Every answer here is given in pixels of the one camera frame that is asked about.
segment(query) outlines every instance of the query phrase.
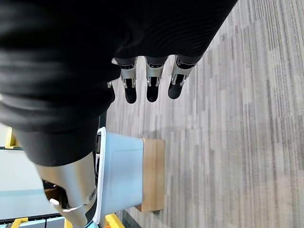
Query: metal bracket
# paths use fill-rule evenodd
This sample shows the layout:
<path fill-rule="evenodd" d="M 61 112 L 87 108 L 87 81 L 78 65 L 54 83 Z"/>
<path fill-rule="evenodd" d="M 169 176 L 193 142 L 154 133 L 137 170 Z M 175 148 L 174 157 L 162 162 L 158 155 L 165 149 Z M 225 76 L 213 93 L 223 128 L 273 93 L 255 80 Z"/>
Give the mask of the metal bracket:
<path fill-rule="evenodd" d="M 183 86 L 185 84 L 186 79 L 189 77 L 191 70 L 194 68 L 194 66 L 189 69 L 182 69 L 177 65 L 177 60 L 178 60 L 178 57 L 175 56 L 174 65 L 173 65 L 173 69 L 172 69 L 172 75 L 171 75 L 171 83 L 172 83 L 172 85 L 175 85 L 177 75 L 184 75 L 184 78 L 183 78 L 182 82 L 180 83 L 180 85 Z"/>
<path fill-rule="evenodd" d="M 160 81 L 162 78 L 162 71 L 163 71 L 164 65 L 160 67 L 151 67 L 148 63 L 146 63 L 146 78 L 147 78 L 147 84 L 148 86 L 151 86 L 151 78 L 156 77 L 156 87 L 160 85 Z"/>

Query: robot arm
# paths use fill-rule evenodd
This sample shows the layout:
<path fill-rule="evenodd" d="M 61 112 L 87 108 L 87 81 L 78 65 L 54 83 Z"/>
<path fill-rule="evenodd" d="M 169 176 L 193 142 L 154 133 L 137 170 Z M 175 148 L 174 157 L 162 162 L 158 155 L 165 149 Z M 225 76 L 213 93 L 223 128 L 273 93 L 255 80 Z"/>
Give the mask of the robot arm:
<path fill-rule="evenodd" d="M 0 1 L 0 122 L 14 128 L 48 200 L 70 222 L 85 226 L 95 213 L 98 117 L 114 100 L 108 82 L 122 69 L 135 102 L 130 66 L 146 56 L 154 102 L 167 56 L 176 54 L 169 97 L 177 98 L 235 3 Z"/>

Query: yellow frame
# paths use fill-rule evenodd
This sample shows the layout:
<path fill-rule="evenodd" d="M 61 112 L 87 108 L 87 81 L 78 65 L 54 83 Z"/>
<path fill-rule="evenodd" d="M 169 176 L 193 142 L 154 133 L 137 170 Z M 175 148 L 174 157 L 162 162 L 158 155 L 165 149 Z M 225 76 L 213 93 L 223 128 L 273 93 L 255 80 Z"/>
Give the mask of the yellow frame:
<path fill-rule="evenodd" d="M 104 228 L 125 228 L 115 214 L 105 216 Z"/>
<path fill-rule="evenodd" d="M 8 136 L 7 136 L 6 142 L 5 142 L 5 148 L 14 149 L 15 147 L 18 147 L 18 142 L 17 142 L 16 136 L 14 136 L 14 134 L 13 134 L 13 129 L 11 127 L 9 127 Z"/>
<path fill-rule="evenodd" d="M 11 228 L 19 228 L 21 222 L 27 222 L 28 218 L 17 218 L 14 220 L 13 224 L 11 225 Z"/>

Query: gray carpet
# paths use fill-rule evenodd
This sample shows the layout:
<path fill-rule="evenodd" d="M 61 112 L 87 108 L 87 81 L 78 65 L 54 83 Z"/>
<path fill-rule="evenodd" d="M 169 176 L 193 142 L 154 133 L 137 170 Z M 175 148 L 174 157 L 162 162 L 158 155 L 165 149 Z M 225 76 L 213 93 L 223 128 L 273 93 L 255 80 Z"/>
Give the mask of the gray carpet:
<path fill-rule="evenodd" d="M 304 1 L 241 0 L 187 80 L 135 104 L 114 82 L 107 129 L 166 140 L 166 209 L 128 209 L 143 228 L 304 227 Z"/>

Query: white container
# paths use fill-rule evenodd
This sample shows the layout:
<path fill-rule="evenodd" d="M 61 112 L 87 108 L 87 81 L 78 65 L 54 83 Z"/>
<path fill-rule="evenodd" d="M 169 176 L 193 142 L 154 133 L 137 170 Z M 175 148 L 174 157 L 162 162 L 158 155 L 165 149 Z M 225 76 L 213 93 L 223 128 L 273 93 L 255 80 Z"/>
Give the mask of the white container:
<path fill-rule="evenodd" d="M 101 146 L 94 223 L 143 200 L 143 141 L 108 133 L 104 127 L 97 134 Z"/>

